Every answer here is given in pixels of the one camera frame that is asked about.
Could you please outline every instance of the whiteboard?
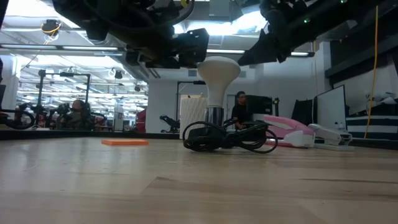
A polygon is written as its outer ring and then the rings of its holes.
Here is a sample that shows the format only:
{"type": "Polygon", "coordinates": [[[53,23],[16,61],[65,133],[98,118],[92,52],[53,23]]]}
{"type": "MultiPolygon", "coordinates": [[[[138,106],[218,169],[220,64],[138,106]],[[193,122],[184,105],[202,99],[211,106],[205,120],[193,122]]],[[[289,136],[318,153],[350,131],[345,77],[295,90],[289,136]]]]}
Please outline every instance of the whiteboard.
{"type": "Polygon", "coordinates": [[[343,123],[346,128],[346,107],[344,85],[318,95],[318,124],[326,128],[336,128],[343,123]]]}

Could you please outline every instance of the metal lamp base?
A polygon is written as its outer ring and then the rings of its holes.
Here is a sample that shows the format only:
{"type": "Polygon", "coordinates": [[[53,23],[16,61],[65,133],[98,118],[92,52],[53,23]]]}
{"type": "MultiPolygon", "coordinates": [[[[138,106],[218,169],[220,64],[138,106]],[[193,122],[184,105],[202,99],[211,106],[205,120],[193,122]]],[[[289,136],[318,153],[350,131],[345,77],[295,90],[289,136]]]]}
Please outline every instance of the metal lamp base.
{"type": "Polygon", "coordinates": [[[223,125],[224,108],[220,107],[207,107],[205,111],[205,121],[208,123],[223,125]]]}

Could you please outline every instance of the computer monitor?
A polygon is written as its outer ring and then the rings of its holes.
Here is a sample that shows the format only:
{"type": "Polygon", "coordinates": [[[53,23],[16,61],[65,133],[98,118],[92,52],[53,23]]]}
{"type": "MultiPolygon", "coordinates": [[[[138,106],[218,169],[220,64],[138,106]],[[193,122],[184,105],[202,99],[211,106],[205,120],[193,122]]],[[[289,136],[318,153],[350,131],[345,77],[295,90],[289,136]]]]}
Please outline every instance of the computer monitor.
{"type": "Polygon", "coordinates": [[[346,97],[344,85],[318,95],[314,100],[314,123],[326,128],[346,128],[346,97]]]}
{"type": "Polygon", "coordinates": [[[273,114],[272,98],[266,96],[246,95],[246,110],[248,114],[273,114]]]}

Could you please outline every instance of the orange sponge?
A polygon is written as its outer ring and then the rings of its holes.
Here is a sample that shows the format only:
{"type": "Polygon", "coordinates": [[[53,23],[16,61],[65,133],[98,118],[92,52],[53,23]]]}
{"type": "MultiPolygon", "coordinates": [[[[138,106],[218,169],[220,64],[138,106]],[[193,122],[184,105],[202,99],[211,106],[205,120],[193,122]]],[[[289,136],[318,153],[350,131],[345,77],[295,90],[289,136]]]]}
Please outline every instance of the orange sponge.
{"type": "Polygon", "coordinates": [[[109,146],[144,146],[148,141],[142,139],[108,139],[101,140],[102,144],[109,146]]]}

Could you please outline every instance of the pink toy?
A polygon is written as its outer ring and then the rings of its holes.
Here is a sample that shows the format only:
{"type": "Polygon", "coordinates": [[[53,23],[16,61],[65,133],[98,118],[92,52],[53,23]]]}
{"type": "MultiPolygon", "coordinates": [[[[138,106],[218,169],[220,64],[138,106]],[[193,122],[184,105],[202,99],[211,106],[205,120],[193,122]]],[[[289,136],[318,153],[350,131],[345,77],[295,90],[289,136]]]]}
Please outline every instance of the pink toy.
{"type": "MultiPolygon", "coordinates": [[[[278,137],[279,146],[313,147],[315,133],[306,125],[290,118],[269,115],[264,115],[264,121],[271,124],[268,129],[278,137]]],[[[274,144],[273,140],[267,140],[267,144],[274,144]]]]}

